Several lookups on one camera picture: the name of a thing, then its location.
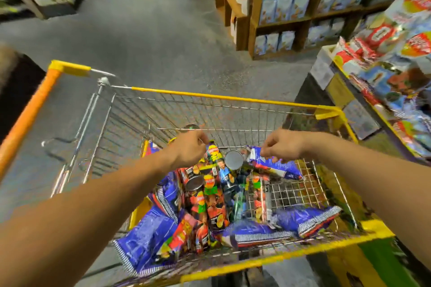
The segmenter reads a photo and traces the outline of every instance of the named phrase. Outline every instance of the blue snack bag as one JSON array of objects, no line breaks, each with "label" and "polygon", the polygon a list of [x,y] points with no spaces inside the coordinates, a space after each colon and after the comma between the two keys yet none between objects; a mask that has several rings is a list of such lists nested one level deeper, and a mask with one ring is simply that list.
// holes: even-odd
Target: blue snack bag
[{"label": "blue snack bag", "polygon": [[326,229],[341,211],[338,206],[325,209],[293,206],[277,209],[273,223],[283,230],[294,231],[300,238],[307,238],[322,228]]},{"label": "blue snack bag", "polygon": [[154,264],[154,255],[174,234],[178,225],[156,206],[126,236],[113,241],[124,269],[130,274],[145,277],[174,264]]},{"label": "blue snack bag", "polygon": [[224,230],[221,240],[223,245],[237,249],[293,237],[295,234],[291,231],[276,230],[252,219],[241,219]]},{"label": "blue snack bag", "polygon": [[148,197],[154,205],[178,224],[178,215],[182,208],[182,202],[174,172],[170,172],[162,179],[154,191],[148,194]]},{"label": "blue snack bag", "polygon": [[260,147],[251,147],[251,152],[249,155],[249,162],[257,169],[262,169],[285,179],[302,179],[301,172],[294,161],[281,163],[281,160],[278,160],[276,163],[272,163],[271,159],[267,160],[260,156],[260,149]]}]

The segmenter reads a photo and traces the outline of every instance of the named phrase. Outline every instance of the floor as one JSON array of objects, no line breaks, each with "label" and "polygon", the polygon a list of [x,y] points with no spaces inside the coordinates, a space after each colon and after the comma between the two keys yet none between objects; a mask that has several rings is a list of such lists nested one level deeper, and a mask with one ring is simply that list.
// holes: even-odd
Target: floor
[{"label": "floor", "polygon": [[[234,51],[214,0],[85,0],[77,15],[2,23],[0,37],[42,68],[60,59],[113,72],[128,85],[285,101],[294,100],[317,54],[251,61]],[[40,142],[73,136],[96,87],[90,79],[59,80],[2,183],[0,221],[49,196],[59,164]],[[99,113],[95,118],[103,120]],[[90,130],[89,144],[96,137]],[[107,249],[91,270],[116,262]],[[266,270],[279,286],[317,285],[305,258]],[[123,276],[116,268],[79,285],[104,286]]]}]

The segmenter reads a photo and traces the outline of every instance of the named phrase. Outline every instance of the hand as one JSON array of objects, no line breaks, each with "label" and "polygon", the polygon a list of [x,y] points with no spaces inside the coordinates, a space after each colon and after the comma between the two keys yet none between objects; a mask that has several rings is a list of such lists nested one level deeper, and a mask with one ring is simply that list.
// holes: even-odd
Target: hand
[{"label": "hand", "polygon": [[309,149],[308,137],[310,134],[312,133],[279,128],[265,140],[260,155],[264,158],[273,157],[273,163],[280,159],[282,163],[286,163],[303,158]]},{"label": "hand", "polygon": [[178,134],[166,148],[173,159],[174,169],[196,165],[207,151],[206,144],[209,144],[209,139],[200,129]]}]

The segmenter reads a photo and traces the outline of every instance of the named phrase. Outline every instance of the metal shopping cart basket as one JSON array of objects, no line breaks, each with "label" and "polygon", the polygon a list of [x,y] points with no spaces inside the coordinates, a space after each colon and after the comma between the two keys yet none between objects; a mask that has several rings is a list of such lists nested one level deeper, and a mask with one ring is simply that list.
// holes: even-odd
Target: metal shopping cart basket
[{"label": "metal shopping cart basket", "polygon": [[[154,141],[160,147],[166,146],[180,128],[190,123],[200,125],[222,152],[241,149],[246,145],[260,145],[270,132],[280,126],[292,130],[329,132],[357,142],[343,112],[337,107],[128,87],[113,74],[62,61],[52,61],[50,71],[93,77],[98,83],[87,109],[83,109],[84,115],[75,137],[56,137],[43,143],[46,152],[62,162],[52,195],[72,188],[71,177],[78,176],[79,183],[86,183],[116,170],[132,158],[141,157],[147,141]],[[103,120],[97,122],[94,114],[100,114],[100,111],[103,112]],[[92,125],[100,125],[97,128],[100,134],[94,141],[86,137]],[[55,141],[73,146],[70,158],[52,151]],[[85,143],[92,146],[90,154],[82,151]],[[130,277],[116,286],[169,285],[206,279],[393,236],[382,221],[366,213],[360,197],[349,189],[342,177],[314,160],[299,159],[297,164],[303,181],[272,183],[272,207],[296,204],[341,206],[342,215],[325,232],[307,240],[286,240],[247,250],[221,248],[201,255],[188,254],[179,260],[175,268],[146,278]],[[134,227],[149,207],[150,201],[146,199],[132,213],[119,236]],[[252,202],[249,202],[249,207],[253,215]]]}]

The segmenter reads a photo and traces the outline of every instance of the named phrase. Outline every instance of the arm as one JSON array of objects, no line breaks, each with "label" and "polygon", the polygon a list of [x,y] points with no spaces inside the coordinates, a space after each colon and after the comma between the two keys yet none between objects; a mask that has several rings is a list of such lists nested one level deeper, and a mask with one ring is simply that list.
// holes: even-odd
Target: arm
[{"label": "arm", "polygon": [[167,148],[3,223],[0,285],[75,285],[148,192],[169,171],[197,163],[204,143],[200,130],[181,134]]},{"label": "arm", "polygon": [[319,132],[278,129],[263,157],[284,161],[311,157],[340,174],[385,224],[431,268],[431,168]]}]

